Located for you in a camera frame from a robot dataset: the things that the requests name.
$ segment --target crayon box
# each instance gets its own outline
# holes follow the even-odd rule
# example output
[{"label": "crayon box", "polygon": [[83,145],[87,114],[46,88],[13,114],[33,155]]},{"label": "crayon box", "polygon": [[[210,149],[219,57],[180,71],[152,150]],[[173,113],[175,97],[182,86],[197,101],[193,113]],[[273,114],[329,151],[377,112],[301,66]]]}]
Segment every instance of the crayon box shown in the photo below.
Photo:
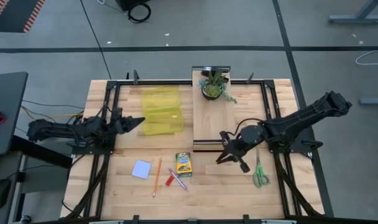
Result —
[{"label": "crayon box", "polygon": [[191,157],[190,152],[176,153],[178,177],[191,177]]}]

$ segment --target green scissors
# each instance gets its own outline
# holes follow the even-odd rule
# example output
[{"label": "green scissors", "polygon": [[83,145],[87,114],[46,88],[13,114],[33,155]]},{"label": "green scissors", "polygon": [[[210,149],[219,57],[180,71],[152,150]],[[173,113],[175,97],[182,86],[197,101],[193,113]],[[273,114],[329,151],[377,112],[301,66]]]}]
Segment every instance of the green scissors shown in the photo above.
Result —
[{"label": "green scissors", "polygon": [[256,171],[252,175],[252,180],[254,181],[254,185],[258,188],[261,188],[263,185],[270,184],[268,176],[266,176],[264,174],[264,171],[262,170],[258,148],[257,148],[257,166],[256,166]]}]

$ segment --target red eraser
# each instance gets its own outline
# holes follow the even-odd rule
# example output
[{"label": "red eraser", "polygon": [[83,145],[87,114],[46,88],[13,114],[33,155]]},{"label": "red eraser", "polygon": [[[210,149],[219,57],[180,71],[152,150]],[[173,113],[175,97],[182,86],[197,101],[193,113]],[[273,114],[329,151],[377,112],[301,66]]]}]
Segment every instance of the red eraser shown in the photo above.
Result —
[{"label": "red eraser", "polygon": [[173,176],[170,176],[170,178],[168,178],[168,180],[166,181],[165,185],[166,185],[167,187],[169,187],[170,184],[171,184],[171,182],[172,182],[173,180],[174,180],[174,177],[173,177]]}]

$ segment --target gray floor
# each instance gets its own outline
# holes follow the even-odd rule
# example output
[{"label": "gray floor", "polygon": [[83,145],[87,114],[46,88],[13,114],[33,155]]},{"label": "gray floor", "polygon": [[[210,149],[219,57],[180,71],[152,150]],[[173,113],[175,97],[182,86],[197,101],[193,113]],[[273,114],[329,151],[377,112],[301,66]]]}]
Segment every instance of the gray floor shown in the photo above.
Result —
[{"label": "gray floor", "polygon": [[[106,0],[112,6],[113,0]],[[378,24],[331,25],[330,14],[353,14],[367,0],[280,0],[292,46],[378,45]],[[162,47],[207,45],[282,46],[270,0],[157,0],[150,1],[152,17],[132,24],[124,14],[84,0],[88,16],[103,47]],[[79,0],[47,0],[28,34],[0,33],[0,48],[97,47]],[[378,66],[359,66],[365,52],[294,52],[307,103],[325,91],[341,92],[353,103],[342,118],[314,126],[328,192],[336,217],[378,220],[378,106],[360,106],[361,96],[378,96]],[[189,78],[193,65],[230,65],[235,78],[291,78],[285,52],[108,52],[105,59],[113,78],[136,69],[141,78]],[[372,55],[365,61],[378,61]],[[0,54],[0,73],[27,71],[24,99],[39,103],[84,106],[90,80],[107,79],[100,53]],[[24,103],[47,115],[79,112]],[[21,113],[17,126],[27,129]],[[52,149],[69,153],[65,147]],[[36,166],[38,161],[29,161]],[[64,170],[31,170],[24,212],[33,221],[55,220],[60,213],[66,181]],[[58,184],[46,176],[61,176]]]}]

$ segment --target pen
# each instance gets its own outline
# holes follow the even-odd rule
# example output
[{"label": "pen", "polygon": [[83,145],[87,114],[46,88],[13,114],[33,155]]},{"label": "pen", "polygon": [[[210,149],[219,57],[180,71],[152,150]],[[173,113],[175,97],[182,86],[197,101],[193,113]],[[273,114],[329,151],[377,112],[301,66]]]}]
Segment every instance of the pen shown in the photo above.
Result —
[{"label": "pen", "polygon": [[159,181],[160,167],[162,166],[162,159],[159,160],[159,167],[157,168],[156,181],[154,182],[153,197],[156,196],[157,182]]},{"label": "pen", "polygon": [[171,175],[175,178],[175,180],[178,181],[178,183],[182,186],[184,190],[188,190],[188,188],[185,186],[185,184],[182,183],[182,181],[177,177],[177,175],[174,174],[174,172],[171,169],[168,169],[171,173]]}]

